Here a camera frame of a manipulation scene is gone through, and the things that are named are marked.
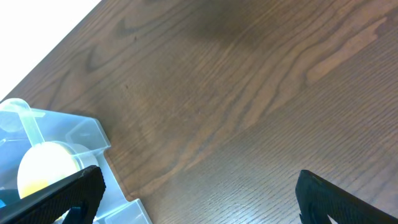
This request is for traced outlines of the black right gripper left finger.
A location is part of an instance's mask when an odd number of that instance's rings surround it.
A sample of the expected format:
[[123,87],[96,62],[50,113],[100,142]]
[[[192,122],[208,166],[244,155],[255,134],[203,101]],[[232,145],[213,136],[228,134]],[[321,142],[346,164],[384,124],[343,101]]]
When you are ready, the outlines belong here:
[[1,208],[1,223],[93,223],[106,185],[98,166],[89,166]]

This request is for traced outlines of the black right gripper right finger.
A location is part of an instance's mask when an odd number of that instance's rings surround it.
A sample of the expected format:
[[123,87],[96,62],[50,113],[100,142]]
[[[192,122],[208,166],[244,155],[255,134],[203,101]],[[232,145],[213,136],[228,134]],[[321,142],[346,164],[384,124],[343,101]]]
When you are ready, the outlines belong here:
[[397,224],[397,218],[351,195],[331,182],[301,170],[295,195],[303,224]]

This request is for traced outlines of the dark blue bowl front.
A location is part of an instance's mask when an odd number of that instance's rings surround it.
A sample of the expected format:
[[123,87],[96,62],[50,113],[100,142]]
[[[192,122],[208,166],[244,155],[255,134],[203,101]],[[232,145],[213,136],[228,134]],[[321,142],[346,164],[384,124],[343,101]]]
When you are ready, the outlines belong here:
[[12,204],[20,200],[17,189],[1,189],[0,190],[0,207],[3,208],[6,205]]

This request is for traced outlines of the yellow small bowl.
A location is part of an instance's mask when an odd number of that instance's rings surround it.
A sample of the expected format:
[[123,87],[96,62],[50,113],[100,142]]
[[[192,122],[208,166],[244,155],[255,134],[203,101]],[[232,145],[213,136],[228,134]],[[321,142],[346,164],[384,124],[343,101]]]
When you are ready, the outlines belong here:
[[17,172],[17,190],[25,198],[80,170],[76,160],[61,144],[43,142],[23,156]]

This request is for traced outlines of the grey small bowl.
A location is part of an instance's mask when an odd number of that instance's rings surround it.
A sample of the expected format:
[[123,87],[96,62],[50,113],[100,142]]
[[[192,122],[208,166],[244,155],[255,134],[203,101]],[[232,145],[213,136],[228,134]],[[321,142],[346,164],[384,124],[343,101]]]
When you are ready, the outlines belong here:
[[71,175],[88,166],[99,166],[94,154],[81,144],[67,144],[51,141],[56,149],[56,162],[60,163],[60,172]]

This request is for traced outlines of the clear plastic storage container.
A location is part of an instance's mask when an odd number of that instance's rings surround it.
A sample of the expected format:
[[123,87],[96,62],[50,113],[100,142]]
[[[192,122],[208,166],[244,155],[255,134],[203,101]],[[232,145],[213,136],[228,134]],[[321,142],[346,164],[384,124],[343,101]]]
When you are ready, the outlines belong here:
[[94,223],[150,223],[139,199],[126,200],[106,159],[111,146],[100,122],[31,108],[19,98],[1,103],[1,206],[6,207],[91,165],[105,191]]

